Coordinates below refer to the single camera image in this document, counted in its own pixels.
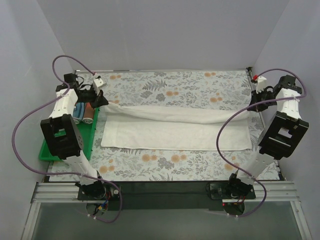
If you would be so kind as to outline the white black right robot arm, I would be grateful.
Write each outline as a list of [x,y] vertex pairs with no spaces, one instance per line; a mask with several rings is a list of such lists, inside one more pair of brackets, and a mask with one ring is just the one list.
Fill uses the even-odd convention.
[[251,92],[250,110],[262,112],[270,106],[277,109],[258,139],[252,160],[244,171],[237,170],[229,177],[226,192],[231,198],[247,196],[253,190],[254,180],[270,164],[292,155],[309,128],[299,113],[303,90],[296,85],[294,76],[282,76],[275,86],[268,86],[263,76],[255,76],[252,82],[256,88]]

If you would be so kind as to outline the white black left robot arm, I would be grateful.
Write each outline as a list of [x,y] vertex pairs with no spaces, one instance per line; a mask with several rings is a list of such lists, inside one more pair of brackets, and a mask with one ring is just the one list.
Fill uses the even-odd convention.
[[88,197],[96,200],[106,195],[102,177],[89,163],[84,153],[84,140],[74,121],[73,112],[77,102],[88,103],[92,108],[109,104],[102,87],[105,82],[98,74],[93,75],[89,89],[81,89],[75,73],[64,75],[64,83],[55,89],[58,100],[52,113],[40,122],[40,127],[52,156],[68,164],[73,174],[78,173],[77,187]]

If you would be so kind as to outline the white towel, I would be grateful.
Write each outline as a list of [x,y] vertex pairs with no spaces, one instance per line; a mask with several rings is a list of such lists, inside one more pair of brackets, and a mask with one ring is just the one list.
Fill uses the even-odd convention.
[[157,105],[105,106],[104,148],[242,151],[252,148],[245,111],[225,128],[232,110]]

